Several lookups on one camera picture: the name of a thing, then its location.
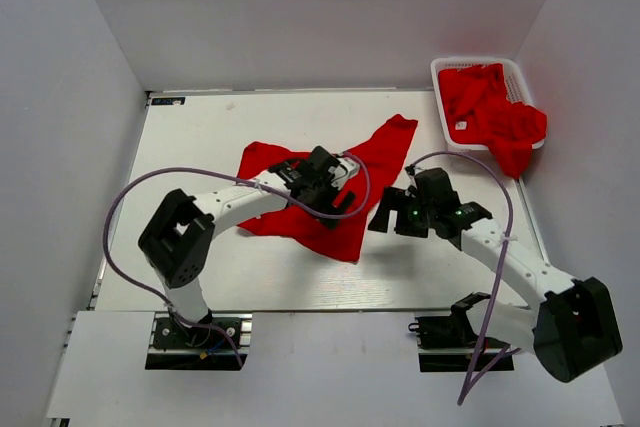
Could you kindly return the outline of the red t shirt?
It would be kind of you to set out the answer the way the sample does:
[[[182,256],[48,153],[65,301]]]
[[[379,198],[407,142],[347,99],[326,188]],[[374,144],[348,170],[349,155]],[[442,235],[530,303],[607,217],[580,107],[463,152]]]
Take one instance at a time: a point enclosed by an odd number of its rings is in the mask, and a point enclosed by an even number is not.
[[[369,138],[351,147],[349,152],[361,159],[369,172],[371,189],[366,195],[365,175],[360,173],[349,180],[346,189],[355,193],[353,212],[363,210],[354,217],[339,221],[329,229],[297,206],[262,215],[239,225],[256,236],[292,238],[309,250],[325,257],[356,263],[360,258],[367,216],[380,201],[383,190],[394,184],[404,166],[418,122],[399,114],[389,118]]]

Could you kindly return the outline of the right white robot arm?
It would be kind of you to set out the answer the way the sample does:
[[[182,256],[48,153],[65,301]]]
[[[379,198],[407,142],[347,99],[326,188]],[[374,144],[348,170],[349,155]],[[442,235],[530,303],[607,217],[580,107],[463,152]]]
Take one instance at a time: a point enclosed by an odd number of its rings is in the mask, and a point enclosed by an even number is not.
[[[511,345],[534,354],[564,383],[622,351],[611,296],[600,280],[579,280],[507,237],[486,208],[461,202],[443,169],[408,173],[408,188],[384,189],[369,230],[414,238],[435,233],[493,271],[525,303],[517,307],[492,302],[488,293],[469,294],[448,316],[411,326],[424,348]]]

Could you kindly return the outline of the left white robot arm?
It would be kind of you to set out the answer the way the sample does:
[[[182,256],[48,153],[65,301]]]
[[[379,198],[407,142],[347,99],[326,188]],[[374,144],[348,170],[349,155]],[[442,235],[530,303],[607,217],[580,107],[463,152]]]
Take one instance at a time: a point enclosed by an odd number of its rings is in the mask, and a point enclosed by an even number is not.
[[[180,338],[199,346],[210,337],[212,314],[199,275],[218,236],[290,206],[301,206],[333,228],[356,195],[347,192],[341,202],[336,199],[359,171],[356,160],[318,146],[306,158],[287,159],[218,191],[197,196],[181,189],[169,192],[140,235],[138,247],[161,281]]]

